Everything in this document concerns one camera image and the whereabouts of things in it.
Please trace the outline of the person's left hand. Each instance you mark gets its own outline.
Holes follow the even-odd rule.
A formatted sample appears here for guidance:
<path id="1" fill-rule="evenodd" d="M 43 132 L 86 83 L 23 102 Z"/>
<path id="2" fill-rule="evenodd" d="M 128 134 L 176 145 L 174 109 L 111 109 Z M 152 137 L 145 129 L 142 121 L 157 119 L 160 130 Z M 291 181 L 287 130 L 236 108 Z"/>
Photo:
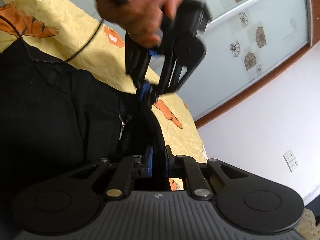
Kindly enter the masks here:
<path id="1" fill-rule="evenodd" d="M 99 15 L 104 20 L 119 25 L 144 48 L 160 45 L 157 34 L 163 15 L 174 19 L 183 0 L 95 0 Z"/>

